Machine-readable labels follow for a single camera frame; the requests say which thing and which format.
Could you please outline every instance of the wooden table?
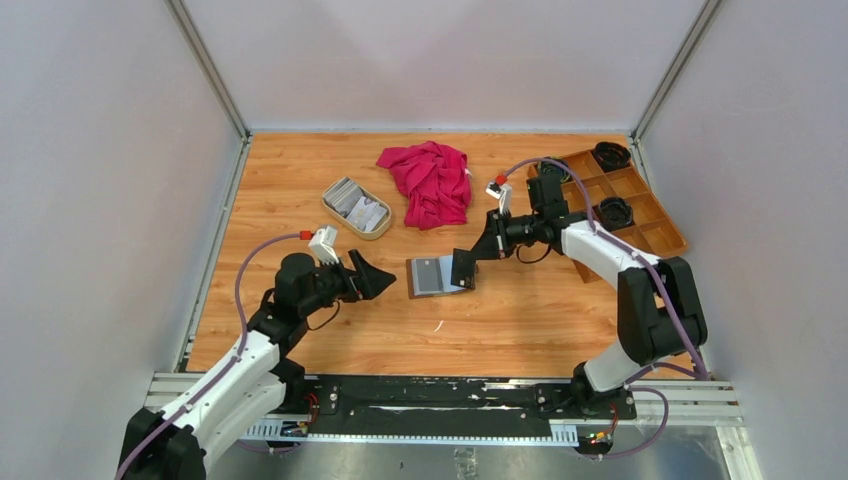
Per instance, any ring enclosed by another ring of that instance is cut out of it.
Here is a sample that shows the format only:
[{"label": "wooden table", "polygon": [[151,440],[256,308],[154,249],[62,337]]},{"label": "wooden table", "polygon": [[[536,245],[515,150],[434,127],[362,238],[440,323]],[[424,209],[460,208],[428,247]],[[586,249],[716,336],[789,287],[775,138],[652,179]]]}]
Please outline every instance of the wooden table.
[{"label": "wooden table", "polygon": [[[388,170],[375,165],[383,148],[433,140],[468,155],[473,201],[468,224],[429,231],[405,227],[407,200]],[[312,373],[427,374],[459,376],[571,376],[578,363],[601,353],[616,338],[616,298],[604,282],[584,284],[571,261],[550,255],[535,265],[515,257],[480,262],[477,290],[448,297],[410,300],[404,262],[409,258],[470,248],[480,236],[485,212],[497,206],[484,193],[486,182],[520,160],[563,155],[599,141],[626,145],[621,135],[538,134],[258,134],[227,227],[188,370],[206,370],[239,335],[233,299],[236,271],[259,243],[284,233],[339,229],[336,252],[358,249],[372,265],[398,281],[370,302],[343,304],[327,327],[309,332],[289,357]],[[529,212],[527,169],[510,177],[516,189],[513,210]],[[321,193],[349,176],[386,201],[393,225],[365,241],[331,219]],[[248,316],[287,254],[308,251],[305,242],[286,240],[260,253],[248,268],[242,299]],[[543,253],[537,245],[522,252]],[[310,317],[317,325],[331,314]],[[439,323],[442,327],[435,331]],[[686,355],[679,361],[689,364]]]}]

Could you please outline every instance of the wooden tray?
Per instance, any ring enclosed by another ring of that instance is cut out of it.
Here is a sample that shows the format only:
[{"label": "wooden tray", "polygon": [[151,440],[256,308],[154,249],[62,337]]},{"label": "wooden tray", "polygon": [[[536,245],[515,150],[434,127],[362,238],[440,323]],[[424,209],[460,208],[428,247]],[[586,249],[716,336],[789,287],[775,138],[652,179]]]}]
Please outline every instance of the wooden tray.
[{"label": "wooden tray", "polygon": [[[689,248],[688,242],[651,193],[632,161],[627,167],[606,173],[598,165],[591,150],[563,157],[562,161],[586,185],[593,208],[607,197],[621,197],[633,208],[633,225],[615,230],[613,235],[663,258],[678,256]],[[537,165],[530,166],[528,176],[539,175]],[[586,201],[573,179],[562,185],[562,192],[570,211],[586,211]],[[585,283],[601,278],[580,262],[574,261],[574,265]]]}]

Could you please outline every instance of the pink cloth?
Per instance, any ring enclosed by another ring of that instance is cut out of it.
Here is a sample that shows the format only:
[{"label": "pink cloth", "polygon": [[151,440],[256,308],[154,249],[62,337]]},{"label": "pink cloth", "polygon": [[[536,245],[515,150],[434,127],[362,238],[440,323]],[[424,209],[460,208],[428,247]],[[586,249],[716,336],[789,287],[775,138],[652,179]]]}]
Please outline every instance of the pink cloth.
[{"label": "pink cloth", "polygon": [[468,221],[467,162],[464,153],[436,142],[387,148],[377,159],[377,165],[389,169],[400,193],[409,198],[404,224],[421,230]]}]

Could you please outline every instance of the wooden tabletop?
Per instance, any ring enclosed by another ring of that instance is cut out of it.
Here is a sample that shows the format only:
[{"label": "wooden tabletop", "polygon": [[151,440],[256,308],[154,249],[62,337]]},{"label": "wooden tabletop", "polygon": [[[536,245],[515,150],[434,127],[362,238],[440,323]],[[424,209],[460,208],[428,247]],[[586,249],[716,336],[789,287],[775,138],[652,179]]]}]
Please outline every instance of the wooden tabletop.
[{"label": "wooden tabletop", "polygon": [[[405,227],[407,200],[388,170],[375,162],[386,147],[427,140],[468,155],[473,200],[468,224],[429,231]],[[379,298],[343,304],[327,327],[309,332],[289,358],[311,373],[426,374],[458,376],[571,376],[578,363],[601,353],[616,338],[616,298],[602,281],[585,284],[573,264],[551,254],[524,265],[513,257],[479,262],[477,290],[410,300],[405,261],[470,249],[482,233],[485,212],[497,202],[484,193],[488,180],[526,158],[564,155],[599,141],[626,145],[621,135],[539,134],[258,134],[227,227],[188,370],[214,365],[233,345],[240,327],[233,297],[236,271],[259,243],[285,233],[339,229],[336,252],[358,249],[372,265],[398,280]],[[366,241],[333,220],[321,206],[322,192],[349,176],[388,203],[392,226]],[[513,211],[529,213],[526,169],[510,177]],[[274,286],[280,260],[308,252],[306,242],[286,240],[257,255],[245,274],[242,299],[248,316],[262,293]],[[534,258],[537,245],[522,252]],[[318,325],[332,309],[313,314]],[[679,361],[688,364],[688,357]]]}]

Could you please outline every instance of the gray floor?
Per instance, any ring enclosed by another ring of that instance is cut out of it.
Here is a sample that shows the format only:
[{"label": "gray floor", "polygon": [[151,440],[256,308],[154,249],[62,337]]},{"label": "gray floor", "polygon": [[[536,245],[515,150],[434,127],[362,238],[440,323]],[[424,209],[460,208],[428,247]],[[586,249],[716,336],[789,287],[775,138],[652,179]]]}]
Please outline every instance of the gray floor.
[{"label": "gray floor", "polygon": [[[640,444],[636,427],[619,427],[615,451]],[[210,478],[296,480],[729,479],[715,429],[669,427],[632,457],[595,464],[556,447],[307,444],[279,457],[231,448]]]}]

